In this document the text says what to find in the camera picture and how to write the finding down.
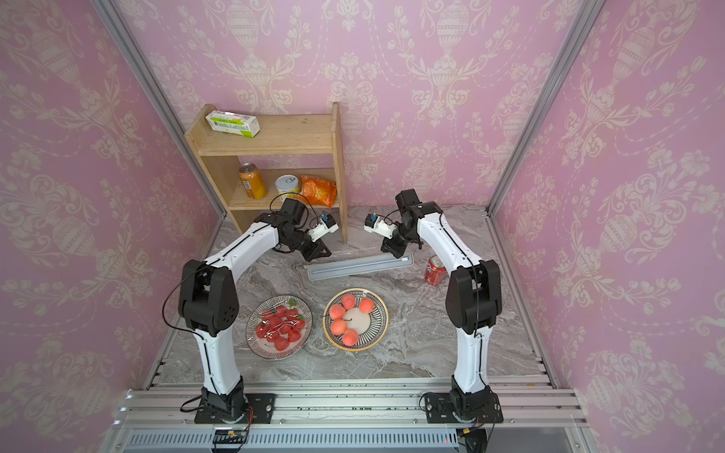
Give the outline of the striped plate of peaches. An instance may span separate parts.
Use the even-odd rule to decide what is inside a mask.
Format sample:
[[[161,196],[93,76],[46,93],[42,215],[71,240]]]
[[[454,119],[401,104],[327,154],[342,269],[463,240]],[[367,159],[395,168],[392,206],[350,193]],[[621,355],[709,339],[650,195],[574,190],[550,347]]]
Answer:
[[[322,316],[323,331],[337,348],[348,352],[375,347],[385,336],[390,314],[384,301],[363,288],[336,294]]]

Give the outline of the cream plastic wrap dispenser box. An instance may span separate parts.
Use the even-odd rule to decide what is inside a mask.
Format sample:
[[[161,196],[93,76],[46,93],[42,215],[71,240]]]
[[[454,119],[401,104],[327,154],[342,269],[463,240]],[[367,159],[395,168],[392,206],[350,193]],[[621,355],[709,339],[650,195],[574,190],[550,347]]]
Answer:
[[[364,258],[313,264],[308,268],[308,277],[311,281],[338,279],[338,277],[378,273],[412,265],[411,251],[406,251],[401,258],[395,258],[391,253],[383,253]]]

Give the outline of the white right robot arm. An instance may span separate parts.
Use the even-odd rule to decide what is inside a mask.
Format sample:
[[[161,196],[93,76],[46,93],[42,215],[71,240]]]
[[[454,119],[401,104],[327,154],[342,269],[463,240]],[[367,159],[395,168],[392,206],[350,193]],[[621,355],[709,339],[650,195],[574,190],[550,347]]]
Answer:
[[[443,210],[422,202],[415,190],[396,196],[400,220],[389,225],[366,219],[366,229],[383,237],[381,251],[401,258],[410,243],[427,243],[449,274],[445,307],[457,333],[457,362],[449,397],[462,420],[500,424],[503,414],[487,373],[490,337],[502,312],[501,271],[484,260],[453,230]]]

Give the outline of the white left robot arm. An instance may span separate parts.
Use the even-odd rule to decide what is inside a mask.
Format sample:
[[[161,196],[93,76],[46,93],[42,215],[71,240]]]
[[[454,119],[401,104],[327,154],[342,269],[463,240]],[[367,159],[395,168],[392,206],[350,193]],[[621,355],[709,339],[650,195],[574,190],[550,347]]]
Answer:
[[[177,311],[194,335],[203,366],[200,413],[217,420],[250,422],[253,409],[245,395],[244,380],[234,358],[232,326],[240,304],[236,279],[266,252],[282,245],[298,251],[311,262],[332,253],[323,237],[339,230],[334,217],[321,214],[317,224],[303,228],[307,206],[297,199],[286,199],[277,211],[255,218],[250,227],[220,252],[205,260],[189,260],[175,291]]]

